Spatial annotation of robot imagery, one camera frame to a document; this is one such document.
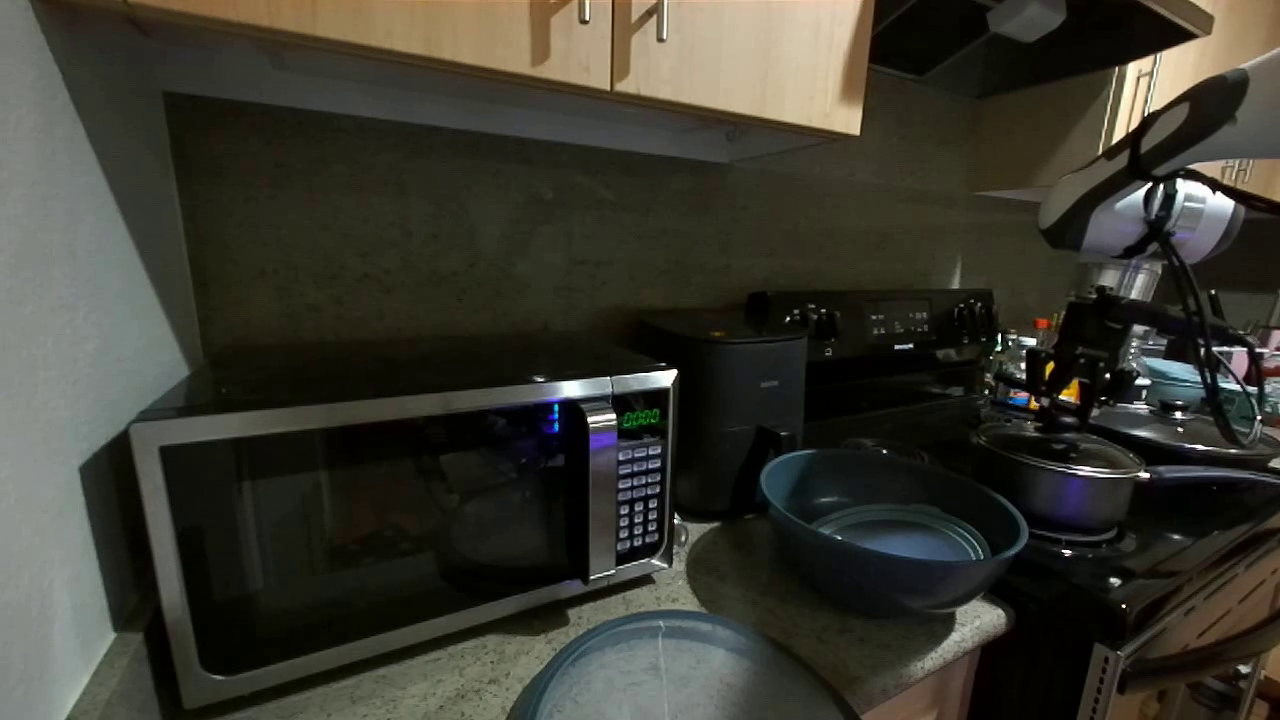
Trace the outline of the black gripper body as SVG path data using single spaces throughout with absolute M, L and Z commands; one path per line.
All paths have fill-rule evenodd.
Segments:
M 1023 390 L 1041 422 L 1089 422 L 1099 403 L 1128 401 L 1137 373 L 1126 352 L 1142 307 L 1120 297 L 1072 298 L 1056 340 L 1029 352 Z

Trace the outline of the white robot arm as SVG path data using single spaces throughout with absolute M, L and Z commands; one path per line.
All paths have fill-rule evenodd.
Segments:
M 1178 99 L 1148 111 L 1128 137 L 1059 176 L 1036 212 L 1041 235 L 1089 262 L 1166 258 L 1180 312 L 1126 290 L 1072 298 L 1048 354 L 1029 358 L 1029 390 L 1048 422 L 1089 421 L 1120 390 L 1120 348 L 1137 322 L 1178 333 L 1193 348 L 1193 368 L 1208 390 L 1218 427 L 1236 438 L 1221 403 L 1218 340 L 1243 343 L 1208 316 L 1197 262 L 1221 256 L 1249 222 L 1249 197 L 1221 179 L 1202 179 L 1203 158 L 1280 155 L 1280 50 L 1197 79 Z

